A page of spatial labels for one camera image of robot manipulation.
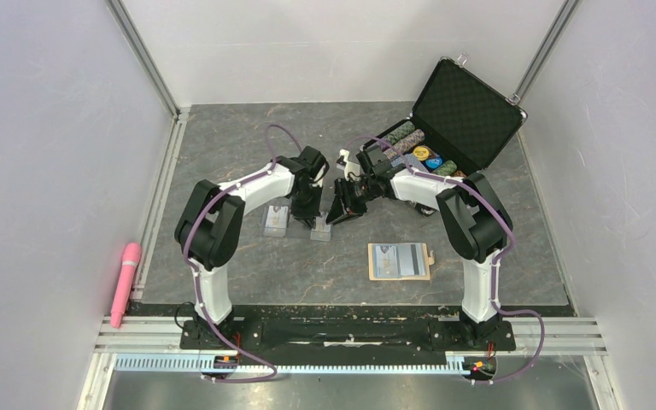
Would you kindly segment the clear sleeve with credit cards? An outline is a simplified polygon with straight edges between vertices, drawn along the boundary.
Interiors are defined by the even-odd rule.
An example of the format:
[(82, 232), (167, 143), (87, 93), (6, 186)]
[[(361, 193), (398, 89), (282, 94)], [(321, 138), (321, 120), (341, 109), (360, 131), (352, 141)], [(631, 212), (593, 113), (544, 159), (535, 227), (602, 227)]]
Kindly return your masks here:
[(304, 222), (294, 218), (291, 213), (290, 201), (276, 198), (263, 208), (261, 233), (265, 237), (291, 238), (330, 242), (332, 225), (326, 223), (327, 212), (321, 210), (314, 220), (314, 226), (309, 227)]

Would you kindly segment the silver credit card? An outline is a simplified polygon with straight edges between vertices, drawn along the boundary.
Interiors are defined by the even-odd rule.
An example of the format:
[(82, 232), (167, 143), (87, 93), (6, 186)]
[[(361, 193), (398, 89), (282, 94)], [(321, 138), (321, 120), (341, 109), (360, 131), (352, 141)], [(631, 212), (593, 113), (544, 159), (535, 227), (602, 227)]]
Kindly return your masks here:
[(401, 279), (427, 279), (426, 254), (422, 243), (401, 243), (397, 246)]
[(398, 248), (395, 244), (375, 244), (373, 259), (375, 278), (386, 279), (400, 276)]

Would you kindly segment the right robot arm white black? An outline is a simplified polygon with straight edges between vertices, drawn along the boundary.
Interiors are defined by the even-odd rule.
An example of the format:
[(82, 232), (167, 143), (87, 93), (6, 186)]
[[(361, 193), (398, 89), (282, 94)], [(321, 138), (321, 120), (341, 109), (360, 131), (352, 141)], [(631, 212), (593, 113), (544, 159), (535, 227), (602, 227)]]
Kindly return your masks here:
[(406, 163), (394, 167), (376, 148), (358, 152), (356, 162), (349, 156), (343, 149), (337, 158), (343, 176), (335, 181), (327, 223), (359, 218), (378, 198), (438, 211), (451, 246), (463, 260), (460, 340), (471, 349), (483, 347), (500, 326), (498, 258), (513, 241), (511, 219), (489, 181), (481, 173), (462, 179), (422, 172)]

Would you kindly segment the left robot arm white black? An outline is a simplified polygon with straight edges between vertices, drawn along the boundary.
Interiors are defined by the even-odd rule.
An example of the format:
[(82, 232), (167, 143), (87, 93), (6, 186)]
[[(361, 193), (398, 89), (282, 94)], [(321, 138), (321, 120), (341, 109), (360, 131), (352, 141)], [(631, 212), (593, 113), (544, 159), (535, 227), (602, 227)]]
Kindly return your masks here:
[(243, 217), (278, 198), (290, 200), (289, 217), (314, 228), (323, 180), (330, 169), (319, 150), (307, 146), (297, 157), (279, 156), (240, 179), (198, 182), (176, 225), (174, 237), (195, 280), (196, 311), (206, 320), (203, 339), (224, 348), (234, 337), (226, 264), (237, 251)]

